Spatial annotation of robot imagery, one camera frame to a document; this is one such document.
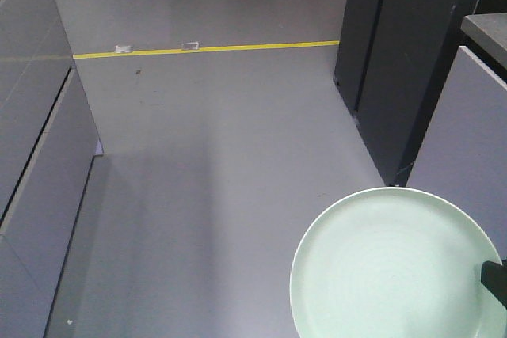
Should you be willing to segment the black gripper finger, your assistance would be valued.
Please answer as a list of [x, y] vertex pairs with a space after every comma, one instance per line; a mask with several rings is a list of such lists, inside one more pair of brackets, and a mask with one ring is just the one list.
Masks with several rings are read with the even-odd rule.
[[481, 267], [481, 284], [507, 308], [507, 271], [506, 261], [500, 263], [485, 261]]

